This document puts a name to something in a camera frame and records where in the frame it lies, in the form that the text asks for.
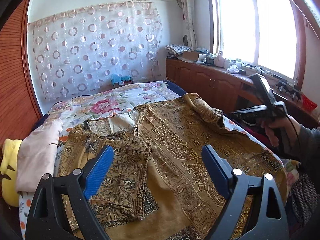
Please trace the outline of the person's right hand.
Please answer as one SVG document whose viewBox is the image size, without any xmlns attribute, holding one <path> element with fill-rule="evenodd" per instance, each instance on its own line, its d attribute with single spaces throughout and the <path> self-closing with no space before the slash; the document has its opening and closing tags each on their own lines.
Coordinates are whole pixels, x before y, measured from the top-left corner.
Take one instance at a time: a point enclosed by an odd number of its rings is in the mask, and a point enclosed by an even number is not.
<svg viewBox="0 0 320 240">
<path fill-rule="evenodd" d="M 300 133 L 300 124 L 290 115 L 283 118 L 264 119 L 261 127 L 265 130 L 273 147 L 289 154 L 296 143 Z"/>
</svg>

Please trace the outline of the grey sleeve forearm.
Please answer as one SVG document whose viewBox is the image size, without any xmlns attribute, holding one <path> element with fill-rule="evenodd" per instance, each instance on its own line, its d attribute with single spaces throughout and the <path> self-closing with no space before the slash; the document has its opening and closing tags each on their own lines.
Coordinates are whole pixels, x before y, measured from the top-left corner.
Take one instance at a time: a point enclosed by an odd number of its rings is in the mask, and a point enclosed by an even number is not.
<svg viewBox="0 0 320 240">
<path fill-rule="evenodd" d="M 319 177 L 319 129 L 308 129 L 300 125 L 298 136 L 300 150 L 299 159 L 308 176 Z"/>
</svg>

